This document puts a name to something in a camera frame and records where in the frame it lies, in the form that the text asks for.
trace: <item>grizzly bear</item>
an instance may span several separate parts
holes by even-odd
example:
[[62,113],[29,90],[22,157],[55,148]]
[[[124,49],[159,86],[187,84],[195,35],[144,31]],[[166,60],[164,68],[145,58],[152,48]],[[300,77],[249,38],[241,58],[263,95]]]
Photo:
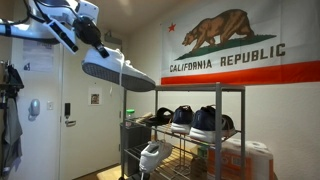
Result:
[[214,18],[203,19],[195,28],[186,34],[183,45],[190,45],[197,40],[192,51],[201,47],[204,42],[214,46],[214,37],[220,35],[220,43],[223,44],[234,34],[246,35],[245,38],[254,36],[250,28],[247,13],[240,9],[225,11]]

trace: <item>white sneaker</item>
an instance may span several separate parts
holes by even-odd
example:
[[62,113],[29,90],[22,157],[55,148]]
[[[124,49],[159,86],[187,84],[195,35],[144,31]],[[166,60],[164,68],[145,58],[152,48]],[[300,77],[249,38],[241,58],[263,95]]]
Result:
[[130,65],[130,61],[124,61],[124,55],[120,50],[105,47],[109,56],[102,58],[99,52],[91,48],[82,61],[82,69],[85,73],[120,84],[125,89],[135,92],[146,92],[155,88],[155,82],[143,72]]
[[163,141],[149,141],[149,145],[141,152],[140,171],[150,173],[159,164],[169,157],[172,152],[172,145]]

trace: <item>robotic arm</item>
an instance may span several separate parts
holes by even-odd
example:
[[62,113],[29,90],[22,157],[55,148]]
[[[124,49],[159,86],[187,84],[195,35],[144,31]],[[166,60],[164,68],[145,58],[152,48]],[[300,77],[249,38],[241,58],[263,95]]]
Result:
[[70,52],[76,53],[77,36],[92,45],[99,54],[109,56],[96,27],[99,8],[85,0],[24,0],[27,18],[21,22],[0,19],[0,34],[30,39],[48,44],[62,43]]

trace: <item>ceiling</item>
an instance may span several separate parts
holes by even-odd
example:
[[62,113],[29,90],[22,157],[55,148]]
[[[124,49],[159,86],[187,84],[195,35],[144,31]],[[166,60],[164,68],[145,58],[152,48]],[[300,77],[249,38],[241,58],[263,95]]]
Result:
[[99,7],[98,27],[122,35],[172,10],[185,0],[88,0]]

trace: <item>red stripe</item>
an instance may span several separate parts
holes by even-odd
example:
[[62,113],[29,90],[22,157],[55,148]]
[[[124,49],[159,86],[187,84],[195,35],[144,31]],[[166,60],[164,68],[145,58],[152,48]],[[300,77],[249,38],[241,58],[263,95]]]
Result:
[[320,60],[225,73],[161,78],[161,84],[282,84],[320,81]]

